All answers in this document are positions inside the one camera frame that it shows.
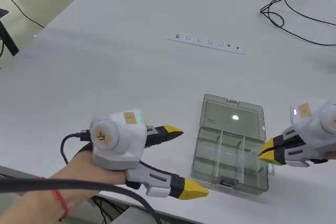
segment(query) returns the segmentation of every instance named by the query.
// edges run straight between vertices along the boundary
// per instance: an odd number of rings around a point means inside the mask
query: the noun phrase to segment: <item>white table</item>
[[[185,131],[145,150],[143,160],[188,176],[206,93],[262,105],[267,135],[279,134],[290,123],[292,101],[336,96],[336,51],[274,28],[259,14],[270,1],[75,0],[0,71],[0,172],[48,177],[64,165],[65,135],[86,129],[93,116],[142,108],[149,123]],[[335,22],[335,0],[288,1]],[[288,29],[334,42],[335,29],[281,13]],[[246,54],[166,40],[176,31],[231,41]],[[67,156],[80,146],[68,141]],[[211,190],[190,201],[146,199],[159,212],[206,224],[333,221],[335,171],[333,162],[277,167],[260,197]]]

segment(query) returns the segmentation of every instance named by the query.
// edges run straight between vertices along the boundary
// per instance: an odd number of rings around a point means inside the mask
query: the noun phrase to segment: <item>outlet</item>
[[[179,41],[191,45],[207,47],[212,49],[217,49],[226,52],[233,52],[235,54],[244,55],[243,50],[240,46],[232,45],[231,43],[223,42],[220,40],[213,40],[200,36],[193,36],[186,33],[174,33],[170,36],[167,36],[168,40]]]

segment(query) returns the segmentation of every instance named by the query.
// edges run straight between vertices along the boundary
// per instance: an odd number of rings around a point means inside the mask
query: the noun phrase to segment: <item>clear plastic box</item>
[[[191,176],[253,195],[268,190],[262,107],[206,94]]]

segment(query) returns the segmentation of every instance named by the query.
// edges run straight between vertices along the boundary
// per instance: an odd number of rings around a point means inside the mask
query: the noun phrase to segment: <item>black cable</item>
[[[328,25],[332,25],[332,26],[336,26],[336,24],[334,23],[330,23],[330,22],[327,22],[327,21],[323,21],[323,20],[319,20],[319,19],[315,19],[315,18],[312,18],[312,17],[309,17],[307,15],[304,15],[296,10],[294,10],[288,3],[286,0],[272,0],[271,3],[269,3],[268,5],[264,6],[263,8],[260,9],[260,13],[262,13],[266,18],[269,19],[269,21],[277,28],[280,28],[281,30],[297,37],[297,38],[300,38],[306,42],[309,42],[309,43],[312,43],[312,44],[315,44],[315,45],[319,45],[319,46],[336,46],[336,44],[322,44],[322,43],[318,43],[318,42],[315,42],[315,41],[311,41],[311,40],[308,40],[308,39],[305,39],[297,34],[294,34],[286,29],[283,28],[283,26],[285,25],[285,20],[284,18],[278,14],[278,13],[275,13],[275,12],[270,12],[270,7],[275,4],[275,3],[278,3],[280,1],[284,1],[286,3],[286,5],[293,11],[295,12],[296,14],[299,14],[305,18],[308,18],[308,19],[311,19],[311,20],[314,20],[314,21],[318,21],[318,22],[321,22],[321,23],[325,23],[325,24],[328,24]],[[271,17],[270,17],[270,14],[273,14],[273,15],[276,15],[278,16],[280,19],[281,19],[281,25],[277,24]]]
[[[13,2],[13,4],[14,5],[16,5],[16,7],[19,9],[19,11],[23,14],[23,16],[25,16],[27,19],[29,19],[31,22],[34,22],[36,25],[38,25],[38,26],[40,26],[40,27],[42,27],[42,28],[44,28],[44,26],[43,25],[41,25],[41,24],[39,24],[39,23],[37,23],[36,21],[34,21],[34,20],[32,20],[31,18],[29,18],[21,9],[20,9],[20,7],[14,2],[14,0],[11,0],[12,2]]]
[[[100,214],[103,216],[104,223],[107,224],[106,217],[105,217],[104,210],[103,210],[103,206],[102,206],[102,202],[100,202],[100,204],[99,204],[99,210],[100,210]]]
[[[67,156],[64,154],[64,145],[65,145],[65,142],[69,139],[69,138],[72,138],[72,137],[81,137],[82,134],[81,133],[74,133],[74,134],[70,134],[70,135],[67,135],[66,137],[63,138],[62,142],[61,142],[61,147],[60,147],[60,152],[61,152],[61,155],[64,159],[64,162],[66,164],[69,163],[68,159],[67,159]]]
[[[122,209],[121,207],[119,207],[118,205],[114,204],[113,202],[109,201],[108,199],[105,199],[103,197],[100,196],[95,196],[95,199],[104,201],[107,205],[109,205],[110,207],[112,207],[115,211],[117,211],[119,214],[122,214],[123,212],[125,212],[124,209]]]
[[[113,221],[112,216],[110,216],[109,213],[107,213],[107,211],[103,208],[102,201],[100,201],[100,213],[102,213],[103,217],[106,215],[110,219],[109,223]]]
[[[141,203],[146,211],[153,216],[157,224],[162,224],[159,215],[140,195],[122,187],[104,183],[89,182],[74,179],[40,179],[40,178],[12,178],[0,179],[0,193],[16,193],[21,191],[41,191],[55,189],[85,189],[110,191],[131,197]]]
[[[0,40],[1,40],[1,42],[2,42],[2,45],[1,45],[1,51],[0,51],[0,58],[1,58],[1,56],[4,54],[5,43],[4,43],[4,41],[3,41],[2,39],[0,39]]]

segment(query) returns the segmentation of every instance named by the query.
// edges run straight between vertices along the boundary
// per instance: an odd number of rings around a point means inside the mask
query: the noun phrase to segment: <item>floor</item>
[[[30,18],[39,22],[42,25],[47,25],[51,22],[62,10],[64,10],[73,0],[14,0],[22,11]],[[18,48],[24,48],[34,38],[34,35],[41,31],[41,28],[34,23],[30,22],[19,12],[17,7],[10,0],[0,0],[0,8],[9,11],[9,14],[2,18],[2,22],[7,28],[8,32],[17,43]],[[11,60],[12,56],[7,51],[0,59],[0,67],[6,65]],[[5,211],[17,198],[16,194],[3,194],[0,195],[0,214]],[[92,208],[88,203],[79,209],[76,216],[81,216],[83,213],[88,212]],[[97,209],[93,214],[86,218],[91,223],[100,222],[100,213]],[[74,218],[68,219],[65,224],[80,224],[88,223],[83,220]]]

